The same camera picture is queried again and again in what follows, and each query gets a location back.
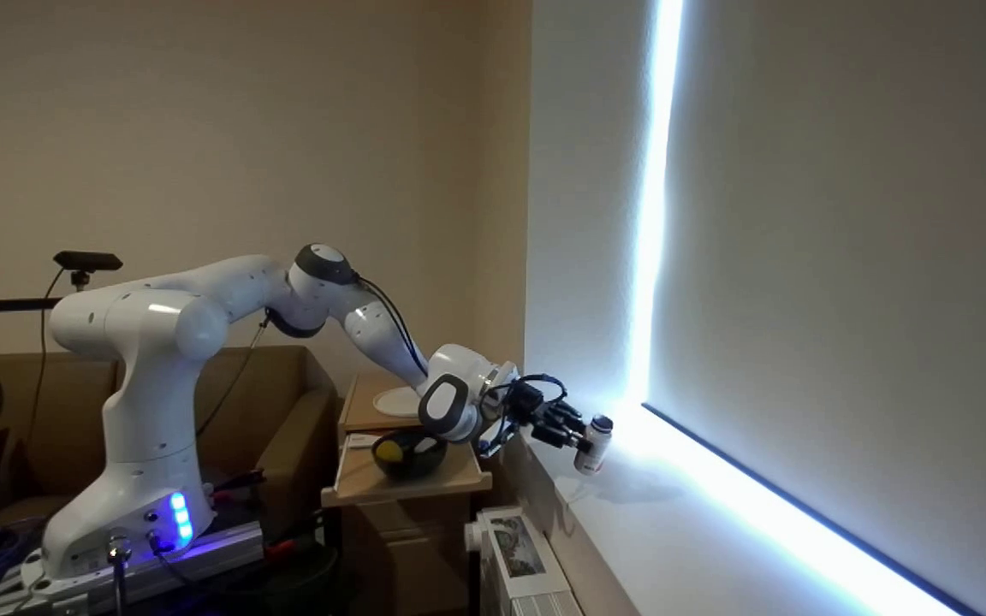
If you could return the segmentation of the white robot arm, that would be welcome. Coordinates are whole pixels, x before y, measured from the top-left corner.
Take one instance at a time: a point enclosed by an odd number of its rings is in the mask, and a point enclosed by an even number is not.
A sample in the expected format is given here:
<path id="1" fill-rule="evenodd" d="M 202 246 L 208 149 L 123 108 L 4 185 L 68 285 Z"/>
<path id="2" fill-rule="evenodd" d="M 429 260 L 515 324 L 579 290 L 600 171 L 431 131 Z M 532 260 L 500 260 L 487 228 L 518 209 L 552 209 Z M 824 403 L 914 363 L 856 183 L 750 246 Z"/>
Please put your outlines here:
<path id="1" fill-rule="evenodd" d="M 591 430 L 565 391 L 540 394 L 547 374 L 519 374 L 460 343 L 424 351 L 382 287 L 339 250 L 309 244 L 292 264 L 265 252 L 226 258 L 76 290 L 50 308 L 54 343 L 112 359 L 121 383 L 100 408 L 100 476 L 43 526 L 48 578 L 100 570 L 112 534 L 131 544 L 157 538 L 171 552 L 202 541 L 216 509 L 200 462 L 200 394 L 229 331 L 250 316 L 292 339 L 339 324 L 356 351 L 419 398 L 419 423 L 450 445 L 495 455 L 515 434 L 532 430 L 571 449 L 579 469 L 602 455 L 607 430 Z"/>

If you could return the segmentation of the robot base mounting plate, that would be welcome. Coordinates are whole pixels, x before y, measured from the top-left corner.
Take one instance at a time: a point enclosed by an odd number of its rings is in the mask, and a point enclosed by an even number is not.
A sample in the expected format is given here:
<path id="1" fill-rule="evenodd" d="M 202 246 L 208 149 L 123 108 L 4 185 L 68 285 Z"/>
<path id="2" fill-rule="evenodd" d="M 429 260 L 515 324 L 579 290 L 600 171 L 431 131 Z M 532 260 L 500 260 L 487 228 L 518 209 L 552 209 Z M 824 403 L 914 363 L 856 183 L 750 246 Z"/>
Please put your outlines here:
<path id="1" fill-rule="evenodd" d="M 101 616 L 138 601 L 229 578 L 265 561 L 265 529 L 256 519 L 212 529 L 186 552 L 157 552 L 152 541 L 125 546 L 112 541 L 100 552 L 89 574 L 50 578 L 41 556 L 30 552 L 0 582 L 0 616 Z"/>

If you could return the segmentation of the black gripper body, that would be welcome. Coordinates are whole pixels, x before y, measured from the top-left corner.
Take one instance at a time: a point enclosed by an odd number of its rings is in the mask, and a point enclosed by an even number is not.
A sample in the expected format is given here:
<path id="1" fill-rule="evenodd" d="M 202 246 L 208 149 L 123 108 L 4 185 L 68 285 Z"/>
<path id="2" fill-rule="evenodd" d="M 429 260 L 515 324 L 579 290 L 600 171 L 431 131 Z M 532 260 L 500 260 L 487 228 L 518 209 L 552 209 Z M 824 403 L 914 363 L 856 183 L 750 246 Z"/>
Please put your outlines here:
<path id="1" fill-rule="evenodd" d="M 565 400 L 567 391 L 557 375 L 547 375 L 547 374 L 528 374 L 528 375 L 518 375 L 507 383 L 507 394 L 503 394 L 503 415 L 515 421 L 515 423 L 523 423 L 535 428 L 539 423 L 547 423 L 547 428 L 565 428 L 557 423 L 552 415 L 547 415 L 547 403 L 552 400 Z"/>

